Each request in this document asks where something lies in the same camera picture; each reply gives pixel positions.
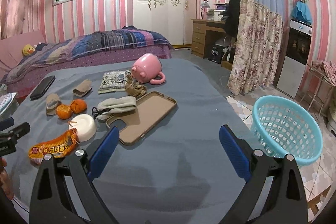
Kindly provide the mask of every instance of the curtain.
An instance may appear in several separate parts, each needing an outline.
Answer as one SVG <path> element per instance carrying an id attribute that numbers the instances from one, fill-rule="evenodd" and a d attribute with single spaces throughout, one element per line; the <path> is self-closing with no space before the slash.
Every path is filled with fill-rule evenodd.
<path id="1" fill-rule="evenodd" d="M 283 34 L 284 0 L 241 0 L 228 88 L 235 95 L 273 83 Z"/>
<path id="2" fill-rule="evenodd" d="M 20 34 L 28 0 L 0 0 L 0 39 Z"/>

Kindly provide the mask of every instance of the gray floor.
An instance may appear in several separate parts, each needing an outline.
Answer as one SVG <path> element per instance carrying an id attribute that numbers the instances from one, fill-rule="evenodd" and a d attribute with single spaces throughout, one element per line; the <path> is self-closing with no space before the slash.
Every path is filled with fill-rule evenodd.
<path id="1" fill-rule="evenodd" d="M 210 83 L 221 95 L 224 97 L 231 95 L 230 90 L 226 87 L 231 73 L 230 70 L 223 68 L 221 65 L 211 62 L 208 59 L 203 59 L 191 54 L 191 50 L 188 51 L 186 48 L 171 50 L 171 56 L 172 58 L 189 60 L 195 65 L 198 65 L 203 73 L 209 78 Z"/>

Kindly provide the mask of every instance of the brown phone case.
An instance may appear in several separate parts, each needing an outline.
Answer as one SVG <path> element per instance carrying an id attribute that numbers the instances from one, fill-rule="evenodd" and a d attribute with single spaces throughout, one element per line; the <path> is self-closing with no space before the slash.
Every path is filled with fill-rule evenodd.
<path id="1" fill-rule="evenodd" d="M 106 120 L 110 125 L 122 120 L 126 126 L 120 131 L 119 140 L 131 146 L 157 125 L 177 105 L 176 100 L 157 91 L 152 91 L 136 101 L 137 108 L 130 112 L 117 113 Z"/>

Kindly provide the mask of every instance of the pink mug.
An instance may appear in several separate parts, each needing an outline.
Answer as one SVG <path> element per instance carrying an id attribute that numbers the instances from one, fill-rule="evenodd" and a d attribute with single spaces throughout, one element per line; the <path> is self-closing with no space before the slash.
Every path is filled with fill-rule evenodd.
<path id="1" fill-rule="evenodd" d="M 132 66 L 132 77 L 140 84 L 150 82 L 152 85 L 160 85 L 166 80 L 162 73 L 162 65 L 160 60 L 154 54 L 144 54 Z"/>

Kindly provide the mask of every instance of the laundry basket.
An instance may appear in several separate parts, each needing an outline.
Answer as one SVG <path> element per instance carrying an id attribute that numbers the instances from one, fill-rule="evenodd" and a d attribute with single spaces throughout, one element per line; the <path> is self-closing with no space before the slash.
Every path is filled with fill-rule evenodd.
<path id="1" fill-rule="evenodd" d="M 323 140 L 314 118 L 300 105 L 279 96 L 259 98 L 252 112 L 251 132 L 271 157 L 295 157 L 298 166 L 319 158 Z"/>

